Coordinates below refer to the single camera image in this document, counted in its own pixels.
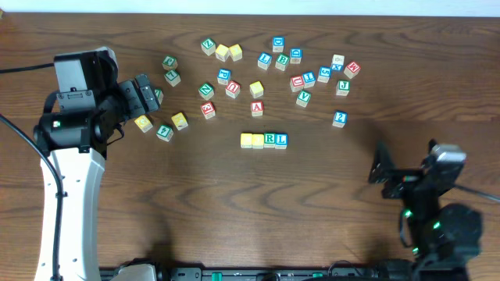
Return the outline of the yellow letter C block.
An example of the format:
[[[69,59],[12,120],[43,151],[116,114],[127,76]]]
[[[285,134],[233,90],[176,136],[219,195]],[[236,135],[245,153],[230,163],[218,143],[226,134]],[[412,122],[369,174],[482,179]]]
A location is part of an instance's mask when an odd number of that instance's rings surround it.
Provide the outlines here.
[[[252,133],[242,133],[241,134],[241,148],[252,148]]]

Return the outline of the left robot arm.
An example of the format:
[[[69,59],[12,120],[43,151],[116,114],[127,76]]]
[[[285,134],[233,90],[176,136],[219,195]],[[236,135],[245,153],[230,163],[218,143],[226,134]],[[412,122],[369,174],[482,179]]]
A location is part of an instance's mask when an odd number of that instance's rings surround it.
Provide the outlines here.
[[[109,138],[160,102],[146,75],[117,80],[111,48],[57,55],[54,67],[59,88],[34,127],[45,189],[35,278],[99,280],[98,196]]]

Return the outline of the yellow letter O block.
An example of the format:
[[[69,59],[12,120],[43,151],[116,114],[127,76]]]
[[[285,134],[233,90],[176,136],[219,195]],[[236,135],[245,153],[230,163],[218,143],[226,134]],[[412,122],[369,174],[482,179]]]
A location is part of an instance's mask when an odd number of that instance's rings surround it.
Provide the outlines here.
[[[263,149],[265,144],[265,137],[261,133],[254,133],[252,135],[252,148]]]

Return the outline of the green letter R block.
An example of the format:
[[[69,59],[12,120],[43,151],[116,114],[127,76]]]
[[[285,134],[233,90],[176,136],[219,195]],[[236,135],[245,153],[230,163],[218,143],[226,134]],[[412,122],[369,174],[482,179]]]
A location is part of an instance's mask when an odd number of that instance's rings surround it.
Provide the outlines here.
[[[275,146],[276,146],[276,134],[264,133],[264,148],[275,148]]]

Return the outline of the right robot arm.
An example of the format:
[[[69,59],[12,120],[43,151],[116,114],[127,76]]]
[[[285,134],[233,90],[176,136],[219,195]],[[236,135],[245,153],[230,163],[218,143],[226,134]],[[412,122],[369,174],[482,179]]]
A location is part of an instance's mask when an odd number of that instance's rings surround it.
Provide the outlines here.
[[[389,150],[377,144],[368,182],[382,183],[384,199],[400,199],[399,221],[406,222],[415,262],[410,280],[468,280],[467,262],[480,253],[482,214],[466,205],[440,206],[439,198],[455,187],[466,153],[456,144],[432,139],[418,169],[398,169]]]

